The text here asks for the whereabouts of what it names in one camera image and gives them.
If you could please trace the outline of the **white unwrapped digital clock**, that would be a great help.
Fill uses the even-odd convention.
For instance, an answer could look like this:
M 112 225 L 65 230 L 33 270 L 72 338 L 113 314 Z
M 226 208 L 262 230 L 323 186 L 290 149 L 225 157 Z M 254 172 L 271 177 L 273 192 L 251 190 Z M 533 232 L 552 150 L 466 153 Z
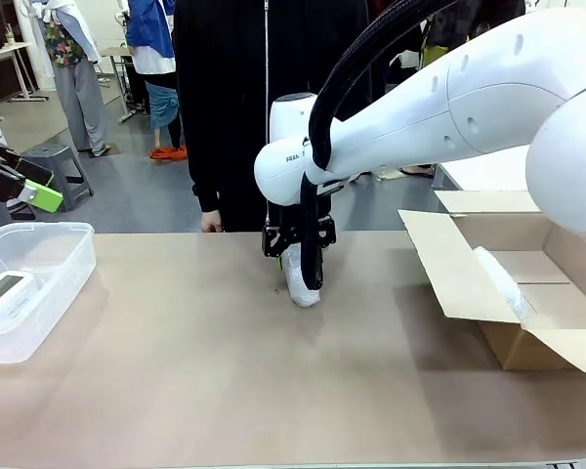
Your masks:
M 38 287 L 31 273 L 6 271 L 0 274 L 0 326 L 14 320 Z

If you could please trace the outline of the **person's right hand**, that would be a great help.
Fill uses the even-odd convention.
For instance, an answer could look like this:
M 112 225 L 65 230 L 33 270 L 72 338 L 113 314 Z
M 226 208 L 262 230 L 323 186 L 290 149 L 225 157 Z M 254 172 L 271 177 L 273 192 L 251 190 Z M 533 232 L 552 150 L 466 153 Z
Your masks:
M 222 233 L 225 229 L 223 226 L 219 210 L 203 212 L 201 214 L 200 228 L 203 233 Z

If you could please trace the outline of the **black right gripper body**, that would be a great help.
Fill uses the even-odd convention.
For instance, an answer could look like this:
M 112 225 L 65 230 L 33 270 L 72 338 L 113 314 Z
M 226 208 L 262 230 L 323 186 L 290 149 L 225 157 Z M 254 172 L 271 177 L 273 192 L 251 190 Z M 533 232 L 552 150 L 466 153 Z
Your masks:
M 266 257 L 279 258 L 292 244 L 302 239 L 303 214 L 300 205 L 280 206 L 267 202 L 267 218 L 262 230 L 262 250 Z M 336 242 L 336 228 L 331 217 L 331 196 L 321 195 L 317 201 L 319 246 L 327 248 Z

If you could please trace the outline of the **brown cardboard box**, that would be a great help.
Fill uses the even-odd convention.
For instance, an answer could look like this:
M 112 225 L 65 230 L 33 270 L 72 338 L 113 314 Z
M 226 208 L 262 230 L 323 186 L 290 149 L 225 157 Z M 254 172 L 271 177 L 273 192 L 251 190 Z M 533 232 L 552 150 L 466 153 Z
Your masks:
M 586 373 L 586 236 L 547 219 L 527 192 L 440 191 L 442 213 L 399 213 L 446 317 L 478 324 L 504 370 Z M 496 290 L 482 246 L 519 285 L 527 321 Z

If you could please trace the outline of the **clear plastic bin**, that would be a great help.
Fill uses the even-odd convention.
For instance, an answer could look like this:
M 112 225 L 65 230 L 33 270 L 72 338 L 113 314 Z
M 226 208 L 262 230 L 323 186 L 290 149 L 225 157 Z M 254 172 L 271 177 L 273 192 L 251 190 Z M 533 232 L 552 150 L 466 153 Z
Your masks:
M 14 223 L 0 227 L 0 274 L 31 273 L 38 292 L 0 326 L 0 364 L 28 360 L 45 341 L 96 267 L 87 223 Z

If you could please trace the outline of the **grey stool with square seat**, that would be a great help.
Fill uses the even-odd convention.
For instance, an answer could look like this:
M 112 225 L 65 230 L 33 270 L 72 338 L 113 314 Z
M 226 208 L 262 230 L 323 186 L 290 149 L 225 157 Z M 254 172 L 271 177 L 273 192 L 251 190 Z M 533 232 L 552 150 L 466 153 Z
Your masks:
M 89 196 L 94 195 L 79 157 L 71 147 L 63 144 L 40 145 L 25 151 L 22 158 L 53 173 L 48 187 L 63 195 L 61 211 L 74 210 L 77 199 L 86 192 Z

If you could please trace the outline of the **person in black hoodie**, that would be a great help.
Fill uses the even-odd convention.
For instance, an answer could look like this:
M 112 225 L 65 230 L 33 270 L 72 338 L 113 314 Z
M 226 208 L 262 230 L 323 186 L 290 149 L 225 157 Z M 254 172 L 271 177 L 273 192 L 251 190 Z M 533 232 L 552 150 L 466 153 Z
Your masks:
M 269 110 L 318 93 L 369 24 L 366 0 L 177 0 L 175 53 L 188 170 L 201 212 L 224 232 L 263 228 L 254 161 Z

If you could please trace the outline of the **bubble-wrapped clock fully covered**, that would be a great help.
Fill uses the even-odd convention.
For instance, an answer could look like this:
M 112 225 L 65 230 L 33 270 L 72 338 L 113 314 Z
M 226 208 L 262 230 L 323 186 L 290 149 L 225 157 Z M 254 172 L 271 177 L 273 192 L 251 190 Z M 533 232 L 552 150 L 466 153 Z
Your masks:
M 309 290 L 303 279 L 301 266 L 301 244 L 296 243 L 287 247 L 280 256 L 281 269 L 291 300 L 301 308 L 309 308 L 320 301 L 318 290 Z

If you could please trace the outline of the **white-legged background table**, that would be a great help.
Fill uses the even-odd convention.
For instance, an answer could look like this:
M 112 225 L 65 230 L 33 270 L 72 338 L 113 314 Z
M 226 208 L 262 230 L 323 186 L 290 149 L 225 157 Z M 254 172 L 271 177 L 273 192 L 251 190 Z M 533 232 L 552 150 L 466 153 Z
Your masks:
M 0 103 L 46 102 L 47 96 L 39 94 L 32 69 L 27 58 L 29 43 L 5 44 L 0 49 Z

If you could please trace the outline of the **small wooden background table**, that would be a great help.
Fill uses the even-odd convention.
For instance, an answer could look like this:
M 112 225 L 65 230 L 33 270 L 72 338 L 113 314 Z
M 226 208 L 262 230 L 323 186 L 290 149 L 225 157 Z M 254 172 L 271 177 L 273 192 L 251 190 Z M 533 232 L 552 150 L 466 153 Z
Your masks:
M 127 65 L 125 59 L 130 57 L 128 48 L 125 46 L 116 46 L 105 48 L 101 51 L 103 58 L 109 59 L 112 72 L 117 83 L 120 93 L 123 114 L 118 118 L 120 124 L 125 123 L 133 117 L 138 110 L 134 104 L 131 87 L 129 83 Z

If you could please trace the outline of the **person in blue jacket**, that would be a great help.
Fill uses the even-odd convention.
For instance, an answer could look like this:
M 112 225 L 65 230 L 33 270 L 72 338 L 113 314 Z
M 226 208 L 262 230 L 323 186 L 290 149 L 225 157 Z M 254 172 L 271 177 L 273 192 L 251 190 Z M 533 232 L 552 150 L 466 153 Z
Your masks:
M 153 148 L 181 146 L 182 126 L 173 42 L 176 0 L 128 0 L 126 39 L 149 98 Z

